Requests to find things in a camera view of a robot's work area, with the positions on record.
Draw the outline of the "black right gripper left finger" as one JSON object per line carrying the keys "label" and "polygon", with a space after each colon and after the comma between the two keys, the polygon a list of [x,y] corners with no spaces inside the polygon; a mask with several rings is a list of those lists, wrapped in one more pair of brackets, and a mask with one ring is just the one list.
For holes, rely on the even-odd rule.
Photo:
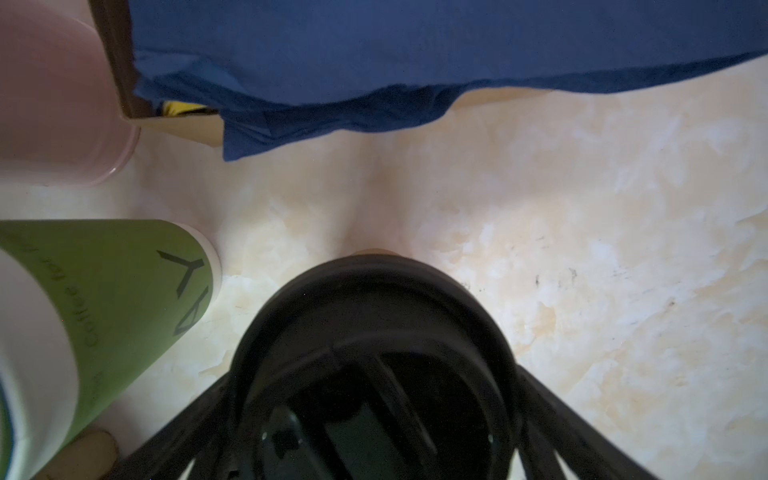
{"label": "black right gripper left finger", "polygon": [[225,374],[104,478],[178,479],[226,421],[228,383]]}

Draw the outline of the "black plastic cup lid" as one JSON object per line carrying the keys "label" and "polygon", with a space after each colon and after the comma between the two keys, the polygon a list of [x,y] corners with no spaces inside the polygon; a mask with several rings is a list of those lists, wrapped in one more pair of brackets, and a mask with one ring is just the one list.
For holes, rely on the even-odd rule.
{"label": "black plastic cup lid", "polygon": [[396,255],[321,264],[274,294],[232,364],[242,479],[504,479],[516,364],[461,284]]}

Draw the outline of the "white paper cup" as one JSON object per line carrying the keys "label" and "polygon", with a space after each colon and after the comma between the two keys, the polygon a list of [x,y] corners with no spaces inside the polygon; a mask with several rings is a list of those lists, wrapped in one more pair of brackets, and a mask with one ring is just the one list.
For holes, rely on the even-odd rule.
{"label": "white paper cup", "polygon": [[352,254],[352,256],[370,256],[370,255],[389,255],[389,256],[400,256],[398,253],[388,250],[388,249],[382,249],[382,248],[368,248],[356,251]]}

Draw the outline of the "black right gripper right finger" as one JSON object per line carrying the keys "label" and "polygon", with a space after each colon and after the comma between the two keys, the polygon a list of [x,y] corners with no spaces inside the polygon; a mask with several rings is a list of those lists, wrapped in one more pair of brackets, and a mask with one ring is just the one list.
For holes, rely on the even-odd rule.
{"label": "black right gripper right finger", "polygon": [[562,458],[580,479],[655,476],[595,430],[523,367],[517,368],[527,430],[521,457],[529,479],[561,479]]}

